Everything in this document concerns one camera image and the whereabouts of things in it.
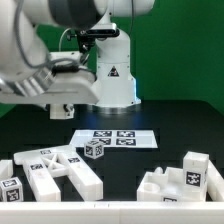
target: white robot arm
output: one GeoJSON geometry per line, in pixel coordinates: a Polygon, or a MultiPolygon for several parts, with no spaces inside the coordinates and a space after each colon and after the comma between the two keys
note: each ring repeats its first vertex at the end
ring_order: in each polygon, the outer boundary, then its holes
{"type": "MultiPolygon", "coordinates": [[[[52,62],[45,45],[35,34],[33,24],[51,24],[76,30],[90,29],[102,18],[106,9],[106,0],[1,0],[0,102],[73,103],[71,93],[74,92],[71,89],[76,86],[71,83],[78,79],[79,85],[88,86],[93,81],[88,83],[88,78],[81,79],[82,76],[73,77],[71,74],[66,74],[66,80],[61,74],[55,76],[52,68],[56,63],[52,62]],[[43,93],[47,91],[49,94],[43,97],[43,93]],[[67,96],[53,96],[58,93],[66,93],[67,96]]],[[[63,61],[67,61],[67,64],[77,63],[75,65],[78,67],[78,59],[79,55],[72,55],[63,61]]],[[[84,73],[94,79],[90,72],[84,73]]]]}
{"type": "Polygon", "coordinates": [[[106,109],[137,104],[127,34],[120,31],[116,38],[96,40],[99,69],[95,76],[82,66],[79,52],[50,54],[33,24],[69,27],[80,33],[100,29],[104,33],[111,16],[145,14],[153,4],[154,0],[1,0],[0,102],[51,104],[54,108],[91,104],[106,109]],[[119,78],[109,77],[113,69],[119,78]]]}

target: white cable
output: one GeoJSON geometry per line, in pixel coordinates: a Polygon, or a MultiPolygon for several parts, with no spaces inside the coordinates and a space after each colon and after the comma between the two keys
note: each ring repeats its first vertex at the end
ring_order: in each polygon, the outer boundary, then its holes
{"type": "Polygon", "coordinates": [[[61,51],[61,45],[62,45],[62,41],[63,41],[63,39],[64,39],[64,36],[65,36],[65,34],[66,34],[69,30],[71,30],[71,28],[66,29],[66,30],[63,32],[63,34],[61,35],[61,38],[60,38],[60,41],[59,41],[59,45],[58,45],[58,49],[59,49],[59,51],[61,51]]]}

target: marker cube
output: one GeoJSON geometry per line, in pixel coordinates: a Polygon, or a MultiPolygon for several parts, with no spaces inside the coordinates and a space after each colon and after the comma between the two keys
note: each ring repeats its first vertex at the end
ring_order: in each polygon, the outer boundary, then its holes
{"type": "Polygon", "coordinates": [[[89,141],[85,143],[84,146],[84,155],[92,158],[97,159],[104,155],[104,144],[99,141],[89,141]]]}
{"type": "Polygon", "coordinates": [[[188,152],[184,157],[184,184],[186,187],[203,188],[207,184],[209,155],[188,152]]]}
{"type": "Polygon", "coordinates": [[[23,186],[18,177],[0,181],[0,189],[2,201],[23,201],[23,186]]]}

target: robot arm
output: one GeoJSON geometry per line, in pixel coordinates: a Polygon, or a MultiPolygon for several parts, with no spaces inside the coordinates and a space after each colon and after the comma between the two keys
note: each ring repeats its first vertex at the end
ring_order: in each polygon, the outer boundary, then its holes
{"type": "Polygon", "coordinates": [[[28,98],[24,100],[24,96],[39,96],[57,83],[50,55],[32,23],[90,29],[106,8],[106,0],[1,0],[0,84],[4,94],[1,93],[0,101],[26,103],[28,98]]]}

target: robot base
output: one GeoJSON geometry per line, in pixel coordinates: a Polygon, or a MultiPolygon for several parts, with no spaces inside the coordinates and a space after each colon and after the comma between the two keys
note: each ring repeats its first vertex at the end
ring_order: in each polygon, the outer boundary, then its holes
{"type": "Polygon", "coordinates": [[[141,110],[141,100],[137,100],[135,104],[127,107],[101,107],[96,105],[87,105],[87,110],[102,114],[125,114],[141,110]]]}

